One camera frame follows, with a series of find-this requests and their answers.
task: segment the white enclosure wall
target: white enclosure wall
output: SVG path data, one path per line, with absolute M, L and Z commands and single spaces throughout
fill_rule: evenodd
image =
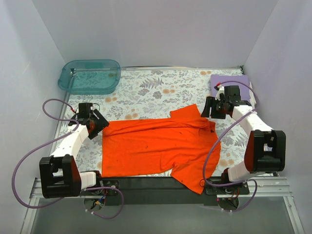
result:
M 243 65 L 277 0 L 33 0 L 66 62 Z
M 306 233 L 312 233 L 312 0 L 280 0 L 245 65 L 260 116 L 287 136 L 286 168 Z
M 54 136 L 56 121 L 41 105 L 63 99 L 57 80 L 64 60 L 31 0 L 0 0 L 0 31 L 0 233 L 17 234 L 26 208 L 13 196 L 12 172 L 23 155 Z M 59 108 L 51 103 L 48 111 L 59 116 Z M 46 147 L 21 166 L 17 186 L 27 203 L 39 159 L 48 154 Z

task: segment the robotic arm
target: robotic arm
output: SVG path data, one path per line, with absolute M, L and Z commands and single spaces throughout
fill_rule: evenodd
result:
M 45 198 L 78 196 L 85 188 L 100 187 L 99 171 L 79 173 L 75 160 L 84 140 L 96 137 L 109 123 L 97 109 L 93 109 L 92 103 L 80 103 L 78 111 L 72 117 L 79 122 L 78 129 L 64 138 L 50 157 L 40 160 L 41 186 Z M 72 131 L 75 125 L 71 121 L 68 131 Z M 60 170 L 63 175 L 56 175 Z
M 252 110 L 248 101 L 240 98 L 239 86 L 221 85 L 216 97 L 207 97 L 202 117 L 225 119 L 226 114 L 239 120 Z M 92 103 L 80 103 L 78 113 L 72 119 L 79 127 L 64 138 L 60 146 L 39 163 L 42 193 L 45 198 L 78 196 L 90 187 L 101 187 L 99 171 L 79 172 L 76 157 L 84 140 L 93 139 L 109 125 L 108 121 L 93 109 Z M 76 123 L 69 123 L 68 131 Z M 285 167 L 286 136 L 283 131 L 275 131 L 266 125 L 256 113 L 240 121 L 240 125 L 249 136 L 244 161 L 227 168 L 222 173 L 222 183 L 247 180 L 257 174 L 282 171 Z
M 216 97 L 207 97 L 202 117 L 225 119 L 226 114 L 239 120 L 253 108 L 241 100 L 239 86 L 215 87 Z M 255 113 L 239 123 L 249 136 L 244 161 L 224 170 L 223 183 L 247 180 L 256 175 L 282 171 L 285 167 L 286 135 L 273 130 Z

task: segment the teal plastic bin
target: teal plastic bin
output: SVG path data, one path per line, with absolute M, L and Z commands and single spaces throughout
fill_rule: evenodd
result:
M 114 60 L 74 60 L 58 79 L 60 89 L 70 94 L 111 94 L 120 80 L 120 65 Z

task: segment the purple cable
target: purple cable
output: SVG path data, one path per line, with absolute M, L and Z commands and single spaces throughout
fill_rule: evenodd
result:
M 48 117 L 50 117 L 50 118 L 52 118 L 52 119 L 55 119 L 55 120 L 58 120 L 58 121 L 74 121 L 74 122 L 76 122 L 76 126 L 75 126 L 75 128 L 73 129 L 73 132 L 76 131 L 77 128 L 79 127 L 79 122 L 78 122 L 77 120 L 74 120 L 74 119 L 56 118 L 56 117 L 54 117 L 54 116 L 52 116 L 52 115 L 50 115 L 49 113 L 46 112 L 46 110 L 45 110 L 45 104 L 47 104 L 47 103 L 50 102 L 50 101 L 60 101 L 60 102 L 62 102 L 62 103 L 64 103 L 64 104 L 66 104 L 67 106 L 69 106 L 72 110 L 73 110 L 73 107 L 72 107 L 69 103 L 67 103 L 66 101 L 63 101 L 63 100 L 60 100 L 60 99 L 56 99 L 56 98 L 52 98 L 52 99 L 46 100 L 46 101 L 43 103 L 43 105 L 42 105 L 42 110 L 43 110 L 43 112 L 44 112 Z M 13 194 L 14 194 L 16 200 L 17 200 L 21 205 L 23 205 L 23 206 L 25 206 L 25 207 L 27 207 L 27 208 L 30 208 L 30 209 L 39 209 L 39 208 L 43 208 L 43 207 L 50 206 L 50 205 L 52 205 L 52 204 L 54 204 L 54 203 L 60 201 L 61 199 L 63 199 L 63 197 L 61 197 L 61 198 L 56 199 L 55 201 L 52 201 L 52 202 L 50 202 L 50 203 L 48 203 L 48 204 L 46 204 L 46 205 L 41 205 L 41 206 L 31 206 L 31 205 L 29 205 L 29 204 L 26 204 L 25 202 L 22 201 L 22 199 L 19 197 L 19 195 L 18 195 L 18 193 L 17 193 L 17 191 L 16 191 L 16 187 L 15 187 L 15 177 L 16 177 L 16 173 L 17 173 L 17 171 L 18 171 L 20 165 L 23 163 L 23 161 L 24 161 L 28 156 L 30 156 L 30 155 L 31 155 L 32 153 L 34 153 L 35 151 L 37 151 L 37 150 L 39 150 L 39 149 L 41 149 L 41 148 L 43 148 L 43 147 L 45 147 L 45 146 L 47 146 L 47 145 L 49 145 L 49 144 L 52 144 L 52 143 L 55 142 L 55 141 L 58 141 L 58 140 L 60 140 L 60 139 L 63 139 L 63 138 L 65 138 L 65 137 L 69 136 L 71 133 L 72 133 L 72 132 L 68 132 L 68 133 L 66 133 L 66 134 L 64 134 L 64 135 L 62 135 L 62 136 L 60 136 L 60 137 L 58 137 L 58 138 L 56 138 L 56 139 L 54 139 L 54 140 L 51 140 L 51 141 L 49 141 L 49 142 L 47 142 L 47 143 L 45 143 L 45 144 L 43 144 L 43 145 L 41 145 L 41 146 L 38 146 L 37 148 L 35 148 L 35 149 L 31 150 L 30 152 L 28 152 L 28 153 L 17 163 L 17 165 L 16 165 L 16 167 L 15 167 L 15 169 L 14 169 L 14 171 L 13 171 L 13 175 L 12 175 L 12 190 L 13 190 Z
M 118 212 L 117 212 L 114 216 L 111 216 L 111 217 L 104 216 L 104 215 L 102 215 L 102 214 L 99 214 L 99 213 L 94 212 L 94 211 L 89 210 L 89 209 L 86 209 L 86 210 L 87 210 L 88 212 L 90 212 L 90 213 L 92 213 L 92 214 L 94 214 L 94 215 L 96 215 L 96 216 L 99 216 L 99 217 L 101 217 L 101 218 L 104 218 L 104 219 L 113 219 L 113 218 L 115 218 L 117 215 L 120 214 L 120 212 L 121 212 L 121 210 L 122 210 L 122 208 L 123 208 L 124 199 L 123 199 L 123 194 L 122 194 L 122 192 L 121 192 L 119 189 L 117 189 L 117 188 L 112 188 L 112 187 L 97 187 L 97 188 L 89 188 L 89 189 L 86 189 L 86 190 L 92 191 L 92 190 L 98 190 L 98 189 L 112 189 L 112 190 L 117 191 L 117 192 L 121 195 L 121 207 L 120 207 L 120 209 L 118 210 Z
M 256 103 L 258 104 L 259 106 L 259 99 L 257 97 L 257 95 L 254 93 L 254 91 L 252 90 L 252 88 L 250 88 L 248 85 L 240 82 L 240 81 L 236 81 L 236 80 L 229 80 L 229 81 L 225 81 L 225 82 L 222 82 L 220 83 L 221 84 L 224 84 L 224 83 L 229 83 L 229 82 L 235 82 L 235 83 L 239 83 L 239 84 L 242 84 L 244 86 L 246 86 L 248 89 L 250 89 L 254 95 L 254 98 L 256 100 Z M 214 143 L 214 145 L 212 146 L 211 150 L 209 151 L 207 157 L 206 157 L 206 160 L 205 160 L 205 163 L 204 163 L 204 167 L 203 167 L 203 179 L 205 180 L 205 182 L 207 184 L 209 184 L 210 186 L 214 186 L 214 187 L 227 187 L 227 186 L 231 186 L 231 185 L 235 185 L 235 184 L 240 184 L 240 183 L 243 183 L 243 182 L 246 182 L 245 180 L 240 180 L 240 181 L 236 181 L 236 182 L 231 182 L 231 183 L 226 183 L 226 184 L 213 184 L 211 182 L 209 182 L 207 179 L 206 179 L 206 166 L 207 166 L 207 163 L 208 163 L 208 160 L 210 158 L 210 155 L 211 153 L 213 152 L 213 150 L 215 149 L 216 145 L 221 141 L 221 139 L 235 126 L 237 125 L 240 121 L 242 121 L 245 117 L 247 117 L 248 115 L 250 115 L 253 111 L 257 110 L 257 108 L 254 108 L 252 109 L 250 112 L 246 113 L 245 115 L 243 115 L 240 119 L 238 119 L 235 123 L 233 123 L 230 127 L 228 127 L 227 130 L 225 130 L 221 136 L 218 138 L 218 140 Z M 255 182 L 255 190 L 254 190 L 254 193 L 253 195 L 251 196 L 250 200 L 244 205 L 242 206 L 241 208 L 235 210 L 235 211 L 240 211 L 242 209 L 244 209 L 247 205 L 249 205 L 249 203 L 252 201 L 252 199 L 254 198 L 255 196 L 255 193 L 257 192 L 257 182 L 254 180 L 254 179 L 249 179 L 248 181 L 254 181 Z

